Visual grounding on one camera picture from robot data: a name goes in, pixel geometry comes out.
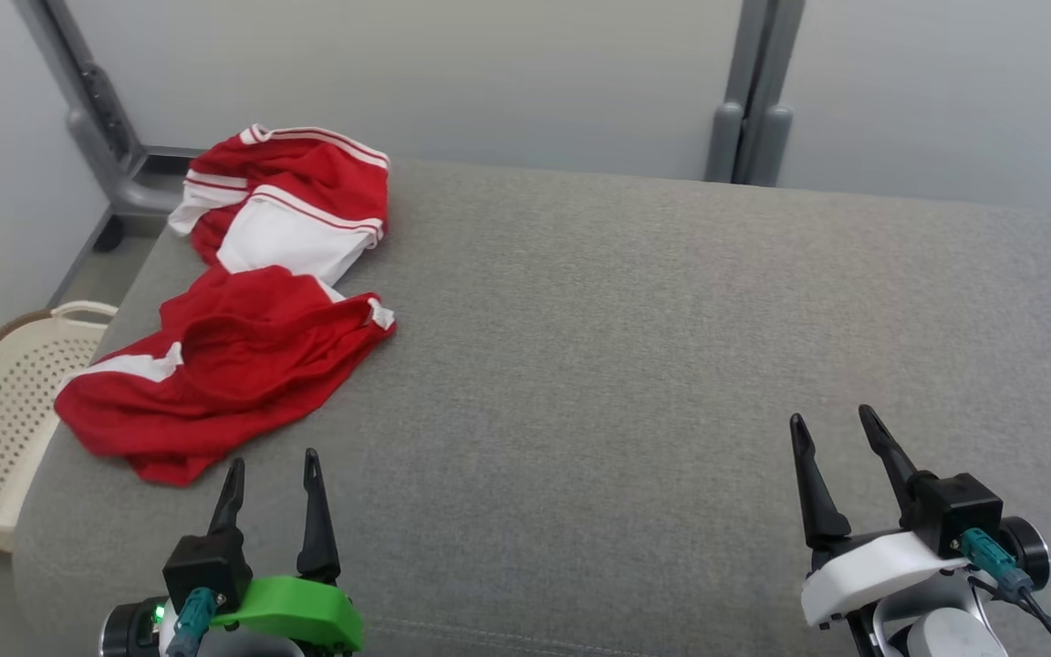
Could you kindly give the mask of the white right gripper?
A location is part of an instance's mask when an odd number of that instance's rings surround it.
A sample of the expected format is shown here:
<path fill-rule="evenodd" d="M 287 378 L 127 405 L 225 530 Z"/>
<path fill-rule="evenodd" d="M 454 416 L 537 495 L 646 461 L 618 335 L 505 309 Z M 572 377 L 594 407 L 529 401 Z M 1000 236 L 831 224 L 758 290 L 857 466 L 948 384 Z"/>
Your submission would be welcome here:
<path fill-rule="evenodd" d="M 872 452 L 887 471 L 900 507 L 900 527 L 913 531 L 918 502 L 912 483 L 918 470 L 901 449 L 875 408 L 860 404 L 858 417 Z M 912 532 L 875 534 L 850 539 L 851 526 L 839 512 L 817 464 L 817 449 L 804 416 L 791 416 L 794 473 L 805 542 L 812 548 L 812 569 L 801 588 L 805 623 L 821 625 L 860 608 L 900 598 L 900 607 L 914 615 L 939 607 L 969 612 L 967 586 L 935 586 L 943 571 L 952 573 L 969 564 L 967 558 L 942 558 Z"/>

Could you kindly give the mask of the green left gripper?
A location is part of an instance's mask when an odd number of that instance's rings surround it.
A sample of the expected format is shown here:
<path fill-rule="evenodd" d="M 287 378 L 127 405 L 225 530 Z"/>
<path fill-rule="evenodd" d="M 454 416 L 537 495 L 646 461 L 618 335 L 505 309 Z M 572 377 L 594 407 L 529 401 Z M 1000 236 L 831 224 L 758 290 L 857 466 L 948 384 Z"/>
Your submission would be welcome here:
<path fill-rule="evenodd" d="M 252 579 L 242 604 L 218 612 L 210 627 L 236 625 L 267 636 L 318 646 L 333 654 L 364 648 L 364 620 L 346 593 L 335 587 L 341 574 L 337 540 L 322 474 L 318 452 L 307 448 L 303 487 L 306 514 L 297 577 Z M 236 526 L 245 504 L 245 459 L 234 458 L 226 470 L 208 536 L 243 535 Z"/>

